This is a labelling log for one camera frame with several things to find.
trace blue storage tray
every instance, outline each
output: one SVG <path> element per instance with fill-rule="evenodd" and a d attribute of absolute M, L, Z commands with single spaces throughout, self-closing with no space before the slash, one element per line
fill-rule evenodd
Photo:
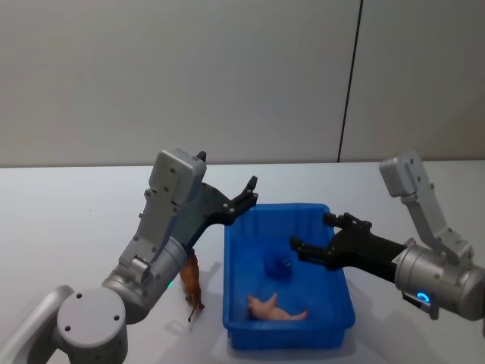
<path fill-rule="evenodd" d="M 339 347 L 345 330 L 354 325 L 355 313 L 343 270 L 328 271 L 300 262 L 289 248 L 289 238 L 326 246 L 333 228 L 323 224 L 328 207 L 293 203 L 257 205 L 224 234 L 223 323 L 237 350 Z M 277 247 L 291 252 L 289 280 L 266 275 L 264 252 Z M 278 306 L 295 315 L 308 309 L 305 321 L 258 321 L 248 317 L 247 295 L 268 300 L 278 294 Z"/>

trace toy pig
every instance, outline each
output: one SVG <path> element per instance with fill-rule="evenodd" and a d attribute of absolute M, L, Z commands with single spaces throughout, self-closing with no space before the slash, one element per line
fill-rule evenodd
<path fill-rule="evenodd" d="M 298 321 L 305 320 L 308 316 L 308 310 L 291 316 L 286 311 L 277 307 L 277 294 L 266 302 L 262 302 L 254 296 L 248 295 L 249 313 L 256 319 L 266 321 Z"/>

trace white wall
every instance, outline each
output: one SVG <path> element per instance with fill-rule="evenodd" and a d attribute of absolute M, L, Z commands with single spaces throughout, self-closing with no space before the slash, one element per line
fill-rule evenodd
<path fill-rule="evenodd" d="M 485 158 L 485 2 L 364 0 L 341 160 Z"/>
<path fill-rule="evenodd" d="M 358 0 L 1 0 L 0 166 L 335 161 Z"/>

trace table surface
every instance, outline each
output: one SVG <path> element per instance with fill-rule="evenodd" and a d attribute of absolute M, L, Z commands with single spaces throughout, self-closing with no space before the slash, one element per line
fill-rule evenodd
<path fill-rule="evenodd" d="M 485 162 L 425 164 L 449 225 L 474 244 L 485 265 Z M 145 204 L 150 167 L 0 169 L 0 332 L 34 297 L 61 284 L 97 287 L 116 265 Z M 205 181 L 235 196 L 252 175 L 260 203 L 322 202 L 372 221 L 373 232 L 418 237 L 406 207 L 392 199 L 377 163 L 214 165 Z M 210 227 L 196 244 L 204 312 L 189 324 L 179 278 L 146 320 L 129 327 L 125 363 L 295 362 L 345 364 L 482 363 L 481 322 L 441 311 L 432 322 L 390 283 L 354 268 L 345 274 L 356 314 L 338 350 L 236 352 L 222 325 L 224 232 Z M 61 353 L 49 363 L 68 363 Z"/>

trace toy animal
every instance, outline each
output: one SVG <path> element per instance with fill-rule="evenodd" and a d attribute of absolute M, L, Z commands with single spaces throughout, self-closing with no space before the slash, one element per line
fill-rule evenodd
<path fill-rule="evenodd" d="M 308 310 L 298 314 L 290 315 L 288 312 L 277 307 L 277 294 L 266 302 L 260 301 L 258 298 L 248 295 L 249 313 L 256 319 L 267 321 L 298 321 L 305 320 L 308 316 Z"/>
<path fill-rule="evenodd" d="M 204 309 L 201 300 L 201 291 L 199 284 L 199 264 L 195 253 L 191 254 L 187 259 L 185 267 L 180 271 L 180 278 L 183 282 L 183 291 L 185 292 L 185 301 L 192 305 L 192 312 L 189 316 L 189 322 L 192 319 L 194 312 L 199 309 Z"/>

